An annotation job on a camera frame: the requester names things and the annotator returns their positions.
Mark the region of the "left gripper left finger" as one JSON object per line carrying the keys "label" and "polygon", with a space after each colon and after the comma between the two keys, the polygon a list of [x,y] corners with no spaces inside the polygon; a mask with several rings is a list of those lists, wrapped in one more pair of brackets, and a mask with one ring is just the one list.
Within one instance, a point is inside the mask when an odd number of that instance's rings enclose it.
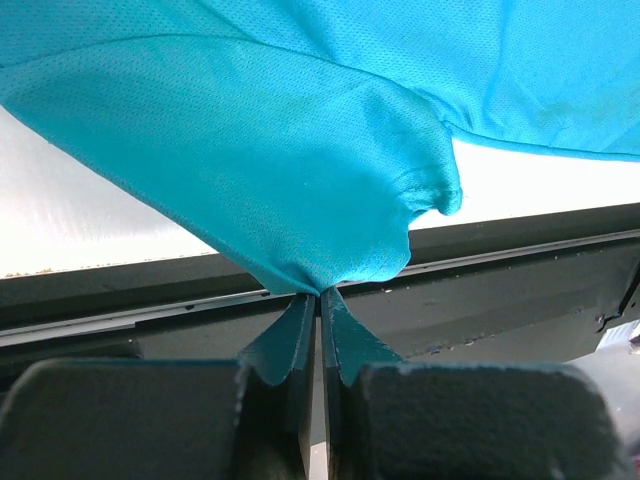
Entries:
{"label": "left gripper left finger", "polygon": [[1,408],[5,479],[305,479],[315,306],[227,360],[38,362]]}

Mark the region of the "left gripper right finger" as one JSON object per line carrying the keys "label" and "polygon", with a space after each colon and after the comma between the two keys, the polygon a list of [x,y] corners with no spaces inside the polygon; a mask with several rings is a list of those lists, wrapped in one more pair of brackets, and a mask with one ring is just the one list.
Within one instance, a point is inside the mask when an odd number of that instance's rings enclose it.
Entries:
{"label": "left gripper right finger", "polygon": [[596,385],[566,364],[403,359],[320,298],[332,479],[626,479],[630,456]]}

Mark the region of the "teal t shirt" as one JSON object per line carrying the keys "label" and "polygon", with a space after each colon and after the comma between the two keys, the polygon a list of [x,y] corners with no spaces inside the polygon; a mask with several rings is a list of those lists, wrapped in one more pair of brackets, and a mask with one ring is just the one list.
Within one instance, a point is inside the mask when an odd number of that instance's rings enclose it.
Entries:
{"label": "teal t shirt", "polygon": [[5,1],[1,104],[268,290],[385,281],[452,142],[639,158],[635,1]]}

